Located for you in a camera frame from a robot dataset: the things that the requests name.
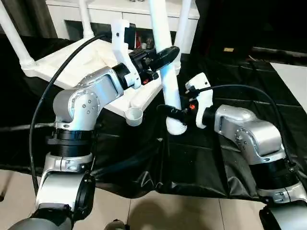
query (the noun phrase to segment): white cabinet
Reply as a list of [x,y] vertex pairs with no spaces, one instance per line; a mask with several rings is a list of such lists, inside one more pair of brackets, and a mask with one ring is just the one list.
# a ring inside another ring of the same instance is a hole
[[[176,31],[179,22],[181,0],[166,0],[168,23],[171,31]],[[49,12],[59,38],[70,39],[66,21],[81,21],[78,0],[46,0]],[[127,19],[137,28],[151,29],[148,0],[130,2],[129,0],[89,0],[87,2],[92,23],[111,24],[116,19]],[[183,53],[190,53],[199,13],[192,1]]]

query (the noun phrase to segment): cabinet drawer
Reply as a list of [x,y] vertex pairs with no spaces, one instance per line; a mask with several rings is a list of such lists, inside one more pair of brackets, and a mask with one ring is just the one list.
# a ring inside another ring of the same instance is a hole
[[[150,15],[123,13],[123,19],[136,25],[137,28],[152,29],[152,20]],[[168,26],[170,31],[176,31],[179,23],[179,18],[168,17]]]

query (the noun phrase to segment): cable connector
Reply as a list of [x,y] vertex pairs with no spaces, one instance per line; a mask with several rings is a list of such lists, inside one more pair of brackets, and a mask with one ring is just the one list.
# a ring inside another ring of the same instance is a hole
[[195,100],[196,99],[196,97],[198,97],[198,95],[201,93],[201,91],[200,90],[197,90],[196,88],[195,88],[195,86],[194,85],[192,85],[186,92],[185,92],[185,94],[186,94],[186,96],[188,96],[189,98],[190,98],[190,102],[191,101],[193,101],[193,100]]

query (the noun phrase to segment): black fabric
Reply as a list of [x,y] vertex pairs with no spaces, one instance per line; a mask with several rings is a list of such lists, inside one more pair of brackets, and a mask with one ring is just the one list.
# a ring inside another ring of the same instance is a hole
[[[3,106],[0,127],[29,124],[46,82],[27,78],[6,37],[0,37],[5,63],[1,65],[6,87],[0,91]],[[24,38],[34,59],[44,57],[68,44],[61,39]],[[182,63],[178,77],[179,91],[200,72],[205,72],[211,85],[242,83],[265,90],[278,104],[286,128],[286,140],[295,162],[306,157],[307,115],[268,63],[225,64],[197,55]],[[52,100],[60,89],[53,88],[39,122],[53,122]],[[275,124],[275,117],[266,98],[241,89],[216,90],[214,105],[228,104],[252,110],[264,120]],[[151,190],[160,193],[203,197],[228,197],[258,200],[255,181],[249,166],[233,143],[213,133],[189,125],[181,136],[171,136],[165,129],[165,118],[156,107],[163,104],[160,92],[144,111],[143,123],[129,127],[125,119],[103,109],[97,123],[96,165],[93,175],[96,186],[129,198],[140,197]],[[42,172],[49,147],[45,136],[51,128],[36,129],[34,160]],[[29,173],[28,131],[0,132],[0,168]]]

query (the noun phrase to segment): black plastic sheet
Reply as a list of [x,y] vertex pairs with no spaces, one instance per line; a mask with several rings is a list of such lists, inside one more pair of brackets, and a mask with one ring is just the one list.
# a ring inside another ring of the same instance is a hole
[[[23,38],[34,59],[40,59],[71,41],[62,39]],[[29,124],[46,82],[27,78],[5,36],[0,36],[4,63],[1,65],[0,127]],[[287,86],[270,66],[262,62],[219,63],[191,55],[182,63],[178,77],[183,95],[184,84],[205,72],[211,85],[241,83],[266,91],[278,104],[286,129],[286,141],[296,162],[307,154],[307,115]],[[38,122],[53,122],[52,101],[60,88],[49,94]],[[242,89],[216,90],[215,105],[228,104],[252,110],[260,119],[275,124],[275,116],[267,99]],[[247,163],[233,143],[194,124],[180,136],[171,136],[165,118],[156,107],[163,104],[160,92],[144,111],[143,123],[129,127],[125,119],[104,109],[97,122],[96,165],[93,174],[96,186],[120,196],[140,197],[151,190],[160,193],[202,197],[228,197],[257,200],[255,181]],[[34,132],[34,159],[38,174],[48,153],[45,137],[51,128]],[[28,130],[0,132],[0,168],[29,173]]]

